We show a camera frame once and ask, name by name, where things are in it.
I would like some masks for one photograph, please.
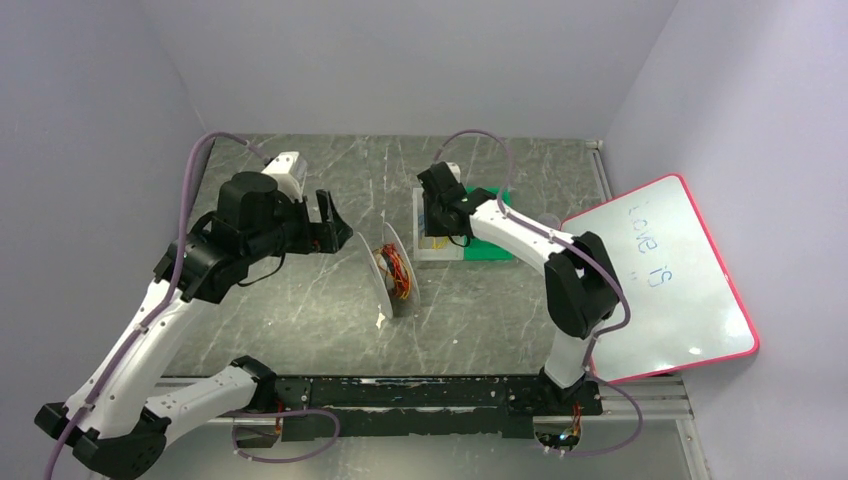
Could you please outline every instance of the red and yellow wires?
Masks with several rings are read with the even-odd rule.
[[[583,428],[583,407],[580,402],[575,402],[571,411],[571,434],[580,438],[580,430]]]
[[[406,263],[404,263],[403,257],[400,256],[395,244],[387,243],[383,245],[374,250],[374,255],[385,261],[385,267],[380,265],[382,262],[379,261],[377,266],[386,275],[386,278],[391,278],[394,282],[395,288],[390,293],[401,300],[406,300],[412,291],[412,282],[409,279],[409,270],[406,268]]]

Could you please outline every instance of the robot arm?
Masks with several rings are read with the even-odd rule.
[[[187,237],[184,267],[171,303],[147,328],[140,326],[168,291],[176,242],[155,268],[139,310],[92,377],[64,403],[44,405],[36,424],[58,439],[81,408],[90,410],[66,444],[89,469],[115,479],[143,474],[174,440],[233,410],[266,411],[276,400],[276,374],[250,357],[234,360],[217,375],[158,397],[153,387],[204,312],[247,278],[250,265],[287,253],[335,253],[353,235],[329,192],[317,192],[320,222],[310,222],[302,184],[305,161],[286,152],[262,173],[241,172],[220,189],[217,209]],[[126,352],[124,340],[140,336]],[[120,362],[96,405],[85,398],[116,355]]]
[[[509,211],[522,223],[547,230],[545,239],[507,218],[494,194],[483,189],[466,193],[458,177],[456,169],[444,162],[418,175],[424,188],[425,234],[479,238],[504,248],[544,275],[548,313],[557,331],[543,373],[560,389],[571,388],[585,373],[583,357],[592,333],[612,315],[618,297],[598,272],[584,268],[583,262],[554,238],[588,254],[616,278],[603,242],[591,232],[573,236]]]

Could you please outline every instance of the green box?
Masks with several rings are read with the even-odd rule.
[[[467,187],[466,191],[471,193],[477,187]],[[483,190],[498,193],[498,187],[481,187]],[[512,200],[509,197],[509,192],[504,192],[504,203],[512,205]],[[484,242],[479,238],[471,240],[471,245],[463,250],[463,260],[469,261],[489,261],[489,260],[512,260],[512,254],[503,248],[489,242]]]

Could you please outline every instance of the whiteboard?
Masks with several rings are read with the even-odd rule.
[[[623,381],[754,353],[756,330],[679,175],[590,209],[563,231],[596,233],[630,302],[630,324],[603,335],[596,375]],[[605,326],[624,319],[619,306]]]

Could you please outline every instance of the white wall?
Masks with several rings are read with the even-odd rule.
[[[676,0],[143,0],[209,128],[600,138]]]
[[[606,136],[681,172],[762,346],[685,375],[717,480],[848,477],[848,3],[681,0]]]
[[[126,326],[202,129],[135,1],[4,2],[0,45],[0,476],[40,479],[35,413]],[[63,460],[54,478],[81,478]]]

